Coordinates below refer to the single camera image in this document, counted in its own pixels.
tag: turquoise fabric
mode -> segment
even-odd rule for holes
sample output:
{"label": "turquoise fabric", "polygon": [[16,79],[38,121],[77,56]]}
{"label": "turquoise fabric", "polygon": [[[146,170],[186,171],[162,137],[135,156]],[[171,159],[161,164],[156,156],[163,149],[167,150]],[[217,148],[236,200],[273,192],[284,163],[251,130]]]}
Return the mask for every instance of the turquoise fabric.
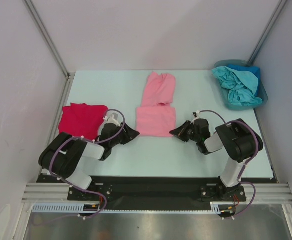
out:
{"label": "turquoise fabric", "polygon": [[211,70],[220,86],[228,89],[228,102],[236,106],[254,106],[262,103],[255,97],[258,89],[258,78],[249,71],[236,71],[226,66]]}

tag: teal basket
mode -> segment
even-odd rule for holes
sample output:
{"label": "teal basket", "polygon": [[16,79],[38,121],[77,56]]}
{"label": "teal basket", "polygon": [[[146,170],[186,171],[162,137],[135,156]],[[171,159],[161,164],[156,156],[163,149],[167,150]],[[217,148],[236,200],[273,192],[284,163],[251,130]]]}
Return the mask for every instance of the teal basket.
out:
{"label": "teal basket", "polygon": [[[243,60],[223,60],[223,61],[216,62],[214,65],[214,68],[227,66],[228,64],[233,64],[233,65],[238,65],[238,66],[243,66],[243,67],[251,67],[251,65],[248,62],[243,61]],[[268,101],[268,96],[267,96],[264,86],[262,85],[261,80],[259,82],[259,87],[258,87],[258,92],[257,92],[256,97],[261,98],[262,103],[257,104],[257,105],[252,105],[252,106],[236,106],[236,105],[231,104],[230,102],[228,102],[229,90],[220,87],[218,80],[217,80],[217,83],[218,83],[217,85],[219,86],[219,92],[221,94],[222,101],[224,102],[224,105],[226,106],[226,108],[230,110],[242,111],[242,110],[247,110],[247,109],[255,109],[255,108],[263,106]]]}

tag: red fabric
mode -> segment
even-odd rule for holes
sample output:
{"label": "red fabric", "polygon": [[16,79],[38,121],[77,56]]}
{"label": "red fabric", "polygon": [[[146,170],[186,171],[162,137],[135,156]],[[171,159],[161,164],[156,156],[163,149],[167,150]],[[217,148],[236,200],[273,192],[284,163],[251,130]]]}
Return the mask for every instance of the red fabric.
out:
{"label": "red fabric", "polygon": [[104,105],[87,105],[85,103],[71,103],[62,108],[59,133],[65,132],[75,137],[84,136],[94,140],[98,136],[98,129],[103,123],[103,116],[108,108]]}

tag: wall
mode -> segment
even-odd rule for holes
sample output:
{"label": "wall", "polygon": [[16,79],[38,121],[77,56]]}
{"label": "wall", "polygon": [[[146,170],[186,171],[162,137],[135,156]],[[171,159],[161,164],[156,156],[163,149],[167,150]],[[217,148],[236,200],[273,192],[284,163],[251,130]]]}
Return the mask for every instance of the wall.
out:
{"label": "wall", "polygon": [[69,71],[247,60],[278,0],[33,0]]}
{"label": "wall", "polygon": [[268,103],[257,111],[280,182],[292,191],[292,0],[256,60]]}
{"label": "wall", "polygon": [[64,78],[21,0],[0,0],[0,210],[11,229],[39,171]]}

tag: metal floor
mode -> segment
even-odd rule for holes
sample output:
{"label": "metal floor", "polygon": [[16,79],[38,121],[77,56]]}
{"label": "metal floor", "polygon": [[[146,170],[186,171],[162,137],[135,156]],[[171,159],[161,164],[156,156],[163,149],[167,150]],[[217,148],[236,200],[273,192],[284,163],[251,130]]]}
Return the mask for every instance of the metal floor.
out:
{"label": "metal floor", "polygon": [[24,240],[290,240],[281,205],[253,205],[235,220],[203,214],[104,213],[85,221],[32,213]]}

